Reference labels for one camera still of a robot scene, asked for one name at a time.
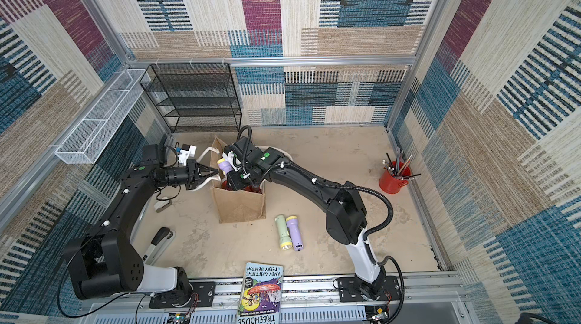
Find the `purple flashlight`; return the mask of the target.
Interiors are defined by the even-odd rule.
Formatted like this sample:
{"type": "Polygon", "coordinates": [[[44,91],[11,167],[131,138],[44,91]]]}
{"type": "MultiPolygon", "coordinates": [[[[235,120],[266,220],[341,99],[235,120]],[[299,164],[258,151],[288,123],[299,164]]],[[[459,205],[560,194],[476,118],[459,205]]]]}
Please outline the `purple flashlight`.
{"type": "Polygon", "coordinates": [[[302,251],[304,243],[300,233],[299,222],[297,216],[289,216],[286,218],[287,229],[290,233],[290,238],[293,243],[295,251],[302,251]]]}
{"type": "Polygon", "coordinates": [[[229,172],[233,171],[234,168],[227,159],[219,159],[217,162],[219,169],[227,175],[229,172]]]}

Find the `brown jute tote bag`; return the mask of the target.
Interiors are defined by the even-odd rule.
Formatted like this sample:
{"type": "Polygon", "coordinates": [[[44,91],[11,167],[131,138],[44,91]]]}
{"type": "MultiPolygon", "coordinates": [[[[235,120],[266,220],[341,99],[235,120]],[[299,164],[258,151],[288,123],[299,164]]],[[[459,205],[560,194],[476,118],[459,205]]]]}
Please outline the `brown jute tote bag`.
{"type": "Polygon", "coordinates": [[[221,224],[237,224],[266,219],[265,185],[259,189],[233,191],[227,187],[226,176],[219,174],[206,184],[221,224]]]}

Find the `green flashlight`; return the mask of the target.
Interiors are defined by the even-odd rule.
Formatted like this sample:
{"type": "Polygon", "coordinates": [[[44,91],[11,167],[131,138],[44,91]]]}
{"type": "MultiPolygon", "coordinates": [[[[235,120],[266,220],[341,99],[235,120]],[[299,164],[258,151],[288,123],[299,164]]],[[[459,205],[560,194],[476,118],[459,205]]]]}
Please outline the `green flashlight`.
{"type": "Polygon", "coordinates": [[[281,250],[289,250],[293,248],[293,243],[287,228],[285,216],[282,214],[276,216],[275,225],[278,232],[279,248],[281,248],[281,250]]]}

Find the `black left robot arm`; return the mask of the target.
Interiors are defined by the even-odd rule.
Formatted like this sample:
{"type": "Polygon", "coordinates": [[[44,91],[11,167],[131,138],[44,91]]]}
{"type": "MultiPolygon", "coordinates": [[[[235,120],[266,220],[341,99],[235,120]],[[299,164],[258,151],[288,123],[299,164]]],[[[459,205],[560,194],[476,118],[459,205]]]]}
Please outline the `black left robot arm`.
{"type": "Polygon", "coordinates": [[[194,190],[218,174],[218,169],[202,165],[196,159],[188,159],[184,167],[169,166],[164,147],[145,146],[141,162],[125,172],[118,193],[98,222],[64,249],[77,298],[144,293],[175,307],[189,303],[193,289],[185,270],[146,264],[131,244],[130,236],[154,194],[168,186],[194,190]]]}

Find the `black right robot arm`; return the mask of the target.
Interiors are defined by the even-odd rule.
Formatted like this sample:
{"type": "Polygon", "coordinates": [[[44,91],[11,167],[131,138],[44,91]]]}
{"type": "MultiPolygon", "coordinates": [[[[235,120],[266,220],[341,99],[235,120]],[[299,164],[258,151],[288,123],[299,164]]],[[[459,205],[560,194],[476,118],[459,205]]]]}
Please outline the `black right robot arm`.
{"type": "Polygon", "coordinates": [[[372,250],[369,236],[386,228],[393,219],[393,206],[385,195],[349,181],[326,180],[301,168],[282,151],[274,148],[263,151],[246,137],[227,145],[224,153],[232,157],[236,169],[227,174],[232,189],[257,188],[266,180],[285,186],[317,205],[325,213],[328,235],[348,250],[359,294],[369,301],[383,295],[386,271],[372,250]],[[378,198],[387,208],[386,219],[372,228],[368,227],[363,193],[378,198]]]}

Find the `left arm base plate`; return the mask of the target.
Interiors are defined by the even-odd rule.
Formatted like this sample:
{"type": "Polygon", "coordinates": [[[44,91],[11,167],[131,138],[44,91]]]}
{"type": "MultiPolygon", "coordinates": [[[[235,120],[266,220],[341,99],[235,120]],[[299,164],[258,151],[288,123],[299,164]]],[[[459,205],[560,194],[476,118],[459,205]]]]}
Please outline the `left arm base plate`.
{"type": "Polygon", "coordinates": [[[186,290],[175,290],[156,294],[149,302],[150,309],[190,309],[211,307],[213,304],[216,282],[190,283],[186,290]]]}

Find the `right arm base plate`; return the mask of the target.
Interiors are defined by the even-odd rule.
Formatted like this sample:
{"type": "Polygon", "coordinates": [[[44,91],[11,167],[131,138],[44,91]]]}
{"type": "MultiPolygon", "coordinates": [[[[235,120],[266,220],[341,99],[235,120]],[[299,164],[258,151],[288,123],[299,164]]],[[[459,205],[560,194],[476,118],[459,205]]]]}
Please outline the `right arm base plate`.
{"type": "Polygon", "coordinates": [[[402,286],[395,276],[380,275],[373,283],[358,277],[340,277],[333,286],[339,291],[341,302],[399,301],[402,297],[402,286]]]}

